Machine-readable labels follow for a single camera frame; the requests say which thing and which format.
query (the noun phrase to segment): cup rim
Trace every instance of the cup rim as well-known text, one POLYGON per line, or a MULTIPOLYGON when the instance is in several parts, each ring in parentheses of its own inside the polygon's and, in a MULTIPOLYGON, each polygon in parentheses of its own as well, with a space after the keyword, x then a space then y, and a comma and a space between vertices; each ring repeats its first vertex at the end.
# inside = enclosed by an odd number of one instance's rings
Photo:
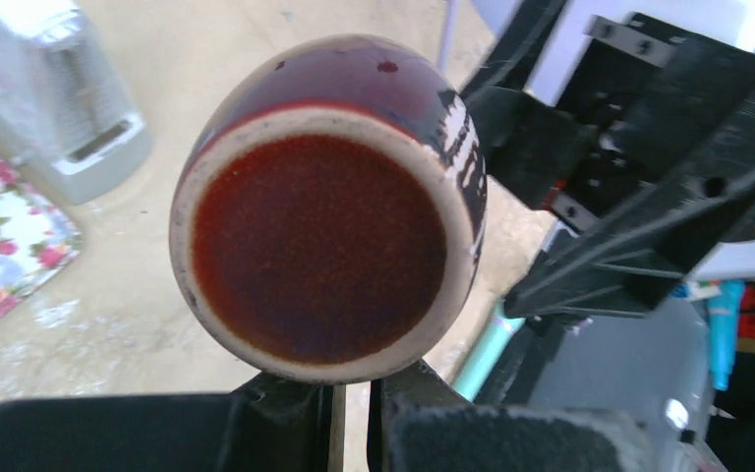
POLYGON ((276 109, 211 138, 191 157, 170 211, 170 258, 181 293, 204 329, 248 364, 300 382, 351 384, 397 372, 424 356, 461 312, 475 275, 477 246, 461 189, 447 178, 435 149, 361 110, 324 104, 276 109), (373 147, 413 174, 436 206, 446 235, 447 258, 441 287, 430 308, 409 331, 378 352, 333 365, 300 364, 267 353, 234 334, 214 314, 197 284, 191 253, 195 211, 208 184, 233 159, 255 147, 294 136, 322 134, 373 147))

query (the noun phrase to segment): ceramic mug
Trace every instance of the ceramic mug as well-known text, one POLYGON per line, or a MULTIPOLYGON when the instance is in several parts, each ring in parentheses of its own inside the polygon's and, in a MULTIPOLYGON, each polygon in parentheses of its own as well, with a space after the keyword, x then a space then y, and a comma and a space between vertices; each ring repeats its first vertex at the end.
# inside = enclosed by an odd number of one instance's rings
POLYGON ((243 361, 377 379, 458 316, 486 200, 471 117, 429 61, 378 37, 321 39, 255 70, 204 127, 172 203, 172 265, 243 361))

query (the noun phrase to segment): teal pen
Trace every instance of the teal pen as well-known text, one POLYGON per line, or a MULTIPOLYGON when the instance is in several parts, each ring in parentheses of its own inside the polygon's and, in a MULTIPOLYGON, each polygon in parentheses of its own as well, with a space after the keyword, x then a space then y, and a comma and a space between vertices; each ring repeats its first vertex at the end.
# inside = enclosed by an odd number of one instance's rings
POLYGON ((453 381, 453 389, 473 401, 494 369, 513 333, 525 323, 522 318, 509 320, 505 317, 502 302, 497 302, 488 325, 476 345, 470 351, 461 370, 453 381))
POLYGON ((745 282, 726 280, 720 285, 721 295, 707 301, 710 326, 709 357, 714 388, 727 390, 733 363, 736 360, 736 336, 739 306, 745 293, 745 282))

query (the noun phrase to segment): beige tabletop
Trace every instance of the beige tabletop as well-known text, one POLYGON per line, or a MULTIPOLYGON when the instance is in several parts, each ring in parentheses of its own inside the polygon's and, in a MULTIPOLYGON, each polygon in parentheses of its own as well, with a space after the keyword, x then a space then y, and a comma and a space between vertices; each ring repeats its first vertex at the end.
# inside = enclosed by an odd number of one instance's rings
MULTIPOLYGON (((256 371, 203 331, 169 266, 170 196, 193 140, 224 95, 257 65, 309 39, 369 32, 435 60, 444 2, 80 3, 141 108, 155 147, 146 164, 116 190, 88 204, 63 206, 86 233, 85 249, 0 321, 0 400, 235 388, 256 371)), ((457 41, 447 71, 457 87, 493 40, 470 3, 459 3, 457 41)), ((552 222, 547 214, 525 209, 495 183, 489 212, 474 291, 458 322, 426 357, 448 379, 491 303, 524 273, 552 222)), ((349 387, 347 472, 366 470, 367 398, 367 385, 349 387)))

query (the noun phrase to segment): metal grater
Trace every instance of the metal grater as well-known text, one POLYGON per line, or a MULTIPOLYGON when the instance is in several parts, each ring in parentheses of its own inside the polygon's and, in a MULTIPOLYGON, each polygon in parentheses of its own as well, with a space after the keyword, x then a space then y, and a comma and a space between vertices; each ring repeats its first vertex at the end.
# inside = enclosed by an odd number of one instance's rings
POLYGON ((0 140, 73 204, 151 151, 143 117, 70 0, 0 0, 0 140))

